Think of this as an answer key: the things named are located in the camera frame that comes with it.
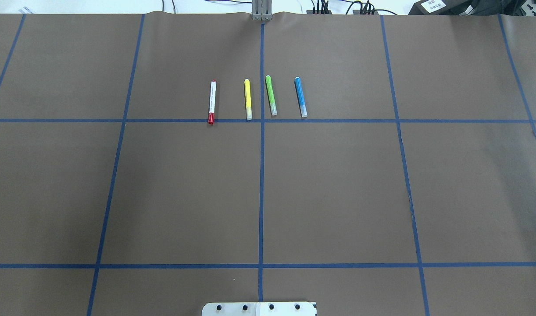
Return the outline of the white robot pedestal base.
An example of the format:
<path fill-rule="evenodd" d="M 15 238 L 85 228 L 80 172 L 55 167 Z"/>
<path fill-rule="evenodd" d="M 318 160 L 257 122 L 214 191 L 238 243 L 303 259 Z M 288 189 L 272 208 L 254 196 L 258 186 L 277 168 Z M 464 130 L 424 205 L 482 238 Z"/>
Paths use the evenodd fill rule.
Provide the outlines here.
<path fill-rule="evenodd" d="M 202 316 L 316 316 L 314 302 L 210 302 Z"/>

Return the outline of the blue highlighter pen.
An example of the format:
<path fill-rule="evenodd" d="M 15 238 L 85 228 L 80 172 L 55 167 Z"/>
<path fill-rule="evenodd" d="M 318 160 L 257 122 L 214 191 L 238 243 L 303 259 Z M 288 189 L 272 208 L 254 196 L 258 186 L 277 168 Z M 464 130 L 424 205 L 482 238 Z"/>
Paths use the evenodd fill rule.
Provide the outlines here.
<path fill-rule="evenodd" d="M 295 84 L 295 88 L 296 88 L 297 99 L 298 99 L 298 104 L 299 104 L 299 108 L 300 108 L 301 117 L 302 118 L 307 118 L 308 117 L 307 106 L 306 106 L 306 100 L 305 100 L 305 96 L 304 96 L 304 89 L 303 89 L 303 86 L 302 86 L 301 78 L 296 77 L 295 80 L 294 80 L 294 84 Z"/>

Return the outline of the green highlighter pen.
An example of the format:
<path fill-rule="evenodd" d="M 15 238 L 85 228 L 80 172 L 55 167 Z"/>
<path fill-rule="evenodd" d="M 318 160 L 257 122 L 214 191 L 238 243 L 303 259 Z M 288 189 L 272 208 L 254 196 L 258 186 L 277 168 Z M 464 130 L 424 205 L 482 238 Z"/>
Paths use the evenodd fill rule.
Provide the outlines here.
<path fill-rule="evenodd" d="M 275 101 L 275 94 L 274 94 L 274 87 L 273 87 L 272 77 L 270 75 L 266 75 L 265 84 L 266 84 L 266 91 L 267 91 L 267 94 L 268 94 L 268 102 L 269 102 L 269 106 L 270 106 L 271 116 L 276 116 L 278 114 L 277 105 L 276 105 L 276 101 Z"/>

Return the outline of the black power adapter box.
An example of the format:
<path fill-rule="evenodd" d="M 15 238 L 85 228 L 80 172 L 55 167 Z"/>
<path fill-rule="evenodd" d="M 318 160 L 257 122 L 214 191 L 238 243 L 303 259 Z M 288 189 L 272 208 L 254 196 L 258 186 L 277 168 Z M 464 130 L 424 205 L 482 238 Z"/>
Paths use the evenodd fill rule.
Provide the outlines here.
<path fill-rule="evenodd" d="M 524 0 L 419 0 L 412 5 L 409 15 L 513 15 Z"/>

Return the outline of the red white marker pen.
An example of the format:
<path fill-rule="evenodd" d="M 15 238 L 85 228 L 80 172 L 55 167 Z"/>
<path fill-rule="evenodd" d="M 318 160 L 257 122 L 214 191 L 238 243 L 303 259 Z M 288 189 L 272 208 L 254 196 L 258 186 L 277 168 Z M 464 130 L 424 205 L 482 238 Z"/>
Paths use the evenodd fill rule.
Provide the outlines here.
<path fill-rule="evenodd" d="M 210 96 L 209 96 L 209 106 L 208 106 L 208 124 L 213 125 L 215 119 L 215 107 L 216 107 L 216 92 L 217 92 L 217 81 L 212 80 L 210 84 Z"/>

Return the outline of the yellow highlighter pen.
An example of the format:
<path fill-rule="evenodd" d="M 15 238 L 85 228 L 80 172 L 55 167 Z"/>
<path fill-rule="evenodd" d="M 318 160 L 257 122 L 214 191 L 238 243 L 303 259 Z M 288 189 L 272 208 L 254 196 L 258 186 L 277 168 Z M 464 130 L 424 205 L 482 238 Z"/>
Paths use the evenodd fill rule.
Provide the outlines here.
<path fill-rule="evenodd" d="M 243 84 L 244 84 L 246 120 L 252 120 L 253 112 L 252 112 L 252 94 L 251 94 L 250 80 L 246 78 Z"/>

